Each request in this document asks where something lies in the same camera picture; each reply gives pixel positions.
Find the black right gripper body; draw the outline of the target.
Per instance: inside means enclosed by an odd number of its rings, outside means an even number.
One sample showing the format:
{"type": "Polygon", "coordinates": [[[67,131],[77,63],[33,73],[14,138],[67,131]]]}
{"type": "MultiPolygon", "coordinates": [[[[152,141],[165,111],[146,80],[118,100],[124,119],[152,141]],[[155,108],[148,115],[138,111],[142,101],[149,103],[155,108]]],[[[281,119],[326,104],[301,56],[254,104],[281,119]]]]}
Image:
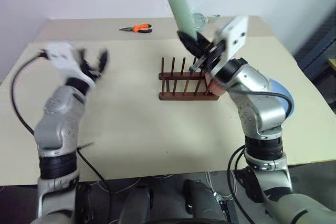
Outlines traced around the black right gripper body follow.
{"type": "Polygon", "coordinates": [[[206,49],[205,53],[189,67],[189,72],[194,73],[198,68],[202,69],[203,72],[208,72],[212,70],[212,64],[216,61],[226,49],[226,41],[220,40],[217,44],[211,43],[210,49],[206,49]]]}

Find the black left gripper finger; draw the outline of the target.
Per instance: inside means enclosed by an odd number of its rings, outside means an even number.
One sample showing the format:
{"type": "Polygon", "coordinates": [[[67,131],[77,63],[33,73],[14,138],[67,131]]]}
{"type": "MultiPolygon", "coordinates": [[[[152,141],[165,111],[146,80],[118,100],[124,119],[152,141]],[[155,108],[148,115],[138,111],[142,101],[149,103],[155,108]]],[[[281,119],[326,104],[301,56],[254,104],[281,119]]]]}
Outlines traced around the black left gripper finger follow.
{"type": "Polygon", "coordinates": [[[78,62],[80,67],[86,67],[87,66],[87,61],[85,59],[86,56],[86,49],[84,48],[79,48],[77,49],[78,52],[78,62]]]}
{"type": "Polygon", "coordinates": [[[98,71],[100,74],[103,74],[106,65],[109,60],[109,51],[107,49],[103,49],[99,54],[99,62],[98,62],[98,71]]]}

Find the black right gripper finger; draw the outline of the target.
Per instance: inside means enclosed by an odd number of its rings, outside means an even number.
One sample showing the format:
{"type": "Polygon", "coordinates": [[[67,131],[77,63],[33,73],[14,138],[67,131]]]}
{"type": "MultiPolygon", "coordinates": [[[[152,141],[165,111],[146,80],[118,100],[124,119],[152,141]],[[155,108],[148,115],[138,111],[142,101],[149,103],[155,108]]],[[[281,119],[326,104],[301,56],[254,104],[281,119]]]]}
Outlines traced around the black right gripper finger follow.
{"type": "Polygon", "coordinates": [[[212,46],[212,43],[207,38],[205,38],[200,32],[197,32],[196,35],[197,35],[196,45],[199,49],[208,49],[212,46]]]}
{"type": "Polygon", "coordinates": [[[203,50],[202,46],[199,44],[197,39],[192,38],[190,35],[182,32],[177,31],[177,35],[184,45],[184,47],[193,55],[193,56],[202,56],[203,50]]]}

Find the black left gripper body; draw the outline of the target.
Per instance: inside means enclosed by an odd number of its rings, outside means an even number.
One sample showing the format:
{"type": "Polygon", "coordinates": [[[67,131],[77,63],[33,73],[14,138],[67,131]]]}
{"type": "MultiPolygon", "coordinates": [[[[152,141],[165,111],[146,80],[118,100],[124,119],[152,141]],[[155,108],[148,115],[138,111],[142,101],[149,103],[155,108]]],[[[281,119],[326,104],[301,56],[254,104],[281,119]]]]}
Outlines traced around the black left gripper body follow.
{"type": "Polygon", "coordinates": [[[94,82],[97,82],[99,79],[101,79],[102,71],[100,65],[93,67],[89,65],[86,61],[84,61],[80,64],[80,69],[85,75],[87,75],[94,82]]]}

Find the green plate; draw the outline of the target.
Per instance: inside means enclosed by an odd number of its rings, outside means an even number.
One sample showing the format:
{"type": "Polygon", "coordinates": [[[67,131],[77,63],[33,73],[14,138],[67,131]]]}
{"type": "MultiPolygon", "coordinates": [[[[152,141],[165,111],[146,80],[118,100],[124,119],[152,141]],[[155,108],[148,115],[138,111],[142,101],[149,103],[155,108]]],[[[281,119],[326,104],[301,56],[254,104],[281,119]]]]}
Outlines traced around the green plate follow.
{"type": "Polygon", "coordinates": [[[193,13],[187,0],[168,0],[168,3],[172,10],[178,30],[196,40],[197,33],[194,28],[193,13]]]}

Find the wooden dish rack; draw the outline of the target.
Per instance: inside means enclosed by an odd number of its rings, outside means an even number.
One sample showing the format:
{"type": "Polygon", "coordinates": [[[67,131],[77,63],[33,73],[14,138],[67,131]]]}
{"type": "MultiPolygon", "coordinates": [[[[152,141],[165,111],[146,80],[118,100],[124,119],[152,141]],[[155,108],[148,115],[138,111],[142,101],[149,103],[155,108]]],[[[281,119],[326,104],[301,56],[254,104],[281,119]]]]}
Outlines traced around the wooden dish rack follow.
{"type": "Polygon", "coordinates": [[[161,81],[161,101],[217,101],[218,95],[210,91],[205,74],[200,72],[189,73],[184,71],[186,58],[183,58],[181,70],[174,71],[175,58],[172,58],[170,72],[164,70],[164,57],[161,58],[161,69],[158,78],[161,81]]]}

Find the clear glass object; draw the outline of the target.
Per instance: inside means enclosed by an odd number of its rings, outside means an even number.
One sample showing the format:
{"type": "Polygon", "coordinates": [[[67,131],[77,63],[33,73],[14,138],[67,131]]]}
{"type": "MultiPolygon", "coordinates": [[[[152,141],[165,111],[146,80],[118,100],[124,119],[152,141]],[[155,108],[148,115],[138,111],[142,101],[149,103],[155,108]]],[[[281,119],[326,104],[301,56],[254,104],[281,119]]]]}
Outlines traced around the clear glass object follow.
{"type": "Polygon", "coordinates": [[[213,23],[219,18],[220,18],[219,14],[204,16],[201,13],[194,13],[193,14],[194,28],[196,31],[202,31],[207,24],[213,23]]]}

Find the blue plate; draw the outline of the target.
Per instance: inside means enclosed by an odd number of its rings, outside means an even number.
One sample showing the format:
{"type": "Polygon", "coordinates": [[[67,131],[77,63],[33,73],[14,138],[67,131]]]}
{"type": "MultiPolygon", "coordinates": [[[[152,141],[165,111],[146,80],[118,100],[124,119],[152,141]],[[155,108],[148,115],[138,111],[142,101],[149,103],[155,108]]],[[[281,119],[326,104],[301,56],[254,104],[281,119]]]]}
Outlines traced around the blue plate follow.
{"type": "Polygon", "coordinates": [[[295,102],[290,92],[279,82],[274,79],[269,79],[270,92],[277,93],[277,97],[286,113],[286,119],[290,117],[295,109],[295,102]]]}

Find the grey rounded robot leg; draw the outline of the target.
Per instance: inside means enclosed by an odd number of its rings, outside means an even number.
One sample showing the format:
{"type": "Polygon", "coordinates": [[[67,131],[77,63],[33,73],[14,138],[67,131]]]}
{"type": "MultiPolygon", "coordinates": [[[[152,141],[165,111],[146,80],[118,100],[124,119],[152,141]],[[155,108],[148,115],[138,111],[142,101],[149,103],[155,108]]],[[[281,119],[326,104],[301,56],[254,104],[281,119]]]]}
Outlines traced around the grey rounded robot leg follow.
{"type": "Polygon", "coordinates": [[[150,220],[154,193],[147,184],[133,188],[123,205],[118,224],[146,224],[150,220]]]}

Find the dark rounded robot leg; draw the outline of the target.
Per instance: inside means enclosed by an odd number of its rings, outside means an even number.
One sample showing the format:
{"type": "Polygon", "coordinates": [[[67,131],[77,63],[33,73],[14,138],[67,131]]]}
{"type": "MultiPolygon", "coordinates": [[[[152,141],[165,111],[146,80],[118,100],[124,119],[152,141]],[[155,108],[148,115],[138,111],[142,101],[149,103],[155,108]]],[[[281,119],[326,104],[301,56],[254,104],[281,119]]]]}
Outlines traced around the dark rounded robot leg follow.
{"type": "Polygon", "coordinates": [[[197,224],[229,224],[212,190],[199,180],[183,183],[186,212],[197,224]]]}

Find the orange-handled pliers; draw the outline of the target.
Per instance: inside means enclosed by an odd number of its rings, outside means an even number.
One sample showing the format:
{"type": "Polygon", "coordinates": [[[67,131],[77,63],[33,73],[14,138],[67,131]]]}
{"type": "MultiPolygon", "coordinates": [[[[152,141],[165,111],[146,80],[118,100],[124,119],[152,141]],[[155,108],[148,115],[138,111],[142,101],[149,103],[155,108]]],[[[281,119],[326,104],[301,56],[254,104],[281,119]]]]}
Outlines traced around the orange-handled pliers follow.
{"type": "Polygon", "coordinates": [[[142,34],[147,34],[152,32],[152,25],[151,24],[139,24],[139,25],[134,25],[132,27],[125,27],[125,28],[120,28],[120,31],[129,31],[129,32],[134,32],[134,33],[142,33],[142,34]]]}

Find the dark metal shelf frame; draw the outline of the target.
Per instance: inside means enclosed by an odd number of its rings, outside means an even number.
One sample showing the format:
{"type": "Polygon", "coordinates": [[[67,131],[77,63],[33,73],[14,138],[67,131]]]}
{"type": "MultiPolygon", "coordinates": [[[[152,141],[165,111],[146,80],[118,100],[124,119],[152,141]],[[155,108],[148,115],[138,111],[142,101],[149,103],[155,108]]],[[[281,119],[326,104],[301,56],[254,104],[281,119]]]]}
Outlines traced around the dark metal shelf frame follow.
{"type": "Polygon", "coordinates": [[[311,37],[294,54],[301,71],[313,81],[329,59],[336,57],[336,8],[318,26],[311,37]]]}

